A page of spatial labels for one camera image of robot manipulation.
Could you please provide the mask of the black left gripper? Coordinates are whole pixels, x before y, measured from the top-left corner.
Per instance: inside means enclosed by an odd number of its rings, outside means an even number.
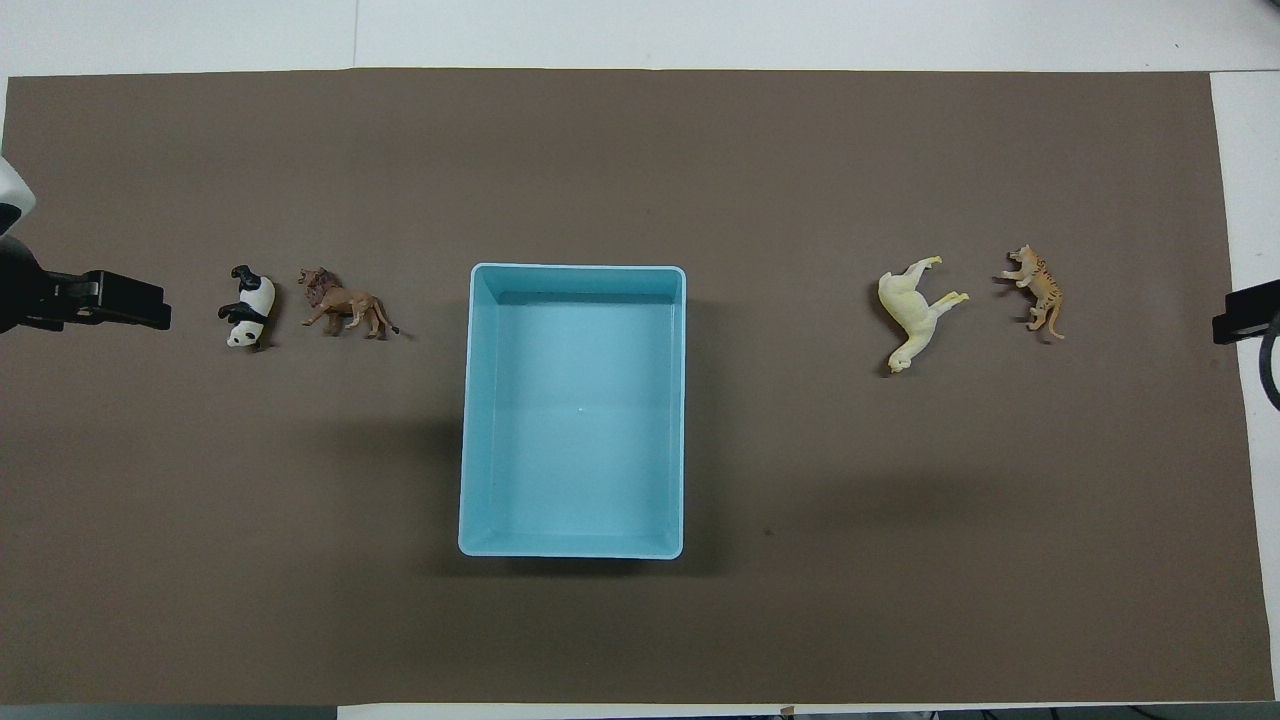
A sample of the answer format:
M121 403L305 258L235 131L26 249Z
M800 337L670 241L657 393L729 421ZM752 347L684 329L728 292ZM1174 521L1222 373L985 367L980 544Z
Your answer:
M88 301L95 299L97 313ZM47 272L18 238L1 241L1 332L18 325L61 332L65 324L116 323L155 331L172 328L164 290L114 272L74 275Z

